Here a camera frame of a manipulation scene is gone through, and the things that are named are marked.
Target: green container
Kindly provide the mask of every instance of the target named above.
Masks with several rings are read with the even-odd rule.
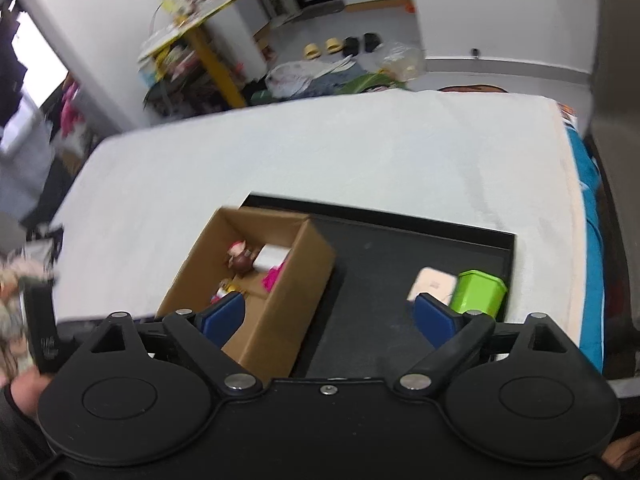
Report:
[[[449,308],[459,314],[479,310],[495,319],[506,293],[507,286],[500,278],[481,270],[468,270],[458,276]]]

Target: white sheet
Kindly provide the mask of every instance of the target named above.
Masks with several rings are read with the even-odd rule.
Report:
[[[152,315],[213,212],[251,192],[516,233],[506,320],[548,312],[579,340],[575,163],[556,103],[517,94],[325,97],[107,140],[56,216],[58,318]]]

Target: person's hand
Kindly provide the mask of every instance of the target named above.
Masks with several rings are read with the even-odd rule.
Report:
[[[25,415],[35,418],[38,400],[44,389],[49,386],[52,377],[41,375],[36,367],[17,376],[11,383],[11,396],[15,405]]]
[[[602,459],[613,469],[631,469],[640,460],[640,431],[613,441],[602,454]]]

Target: brown toy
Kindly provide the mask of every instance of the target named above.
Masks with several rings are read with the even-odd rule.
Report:
[[[229,256],[229,269],[233,269],[238,276],[242,277],[254,270],[254,260],[257,255],[247,249],[245,241],[232,244],[226,253]]]

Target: cardboard box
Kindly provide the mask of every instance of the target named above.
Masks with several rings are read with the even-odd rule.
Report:
[[[234,276],[226,251],[246,240],[252,249],[264,244],[290,247],[287,263],[270,293],[263,272]],[[307,215],[243,207],[221,208],[200,234],[158,310],[195,312],[209,306],[225,278],[246,291],[246,317],[223,351],[244,368],[268,381],[287,377],[316,311],[335,261],[334,250]]]

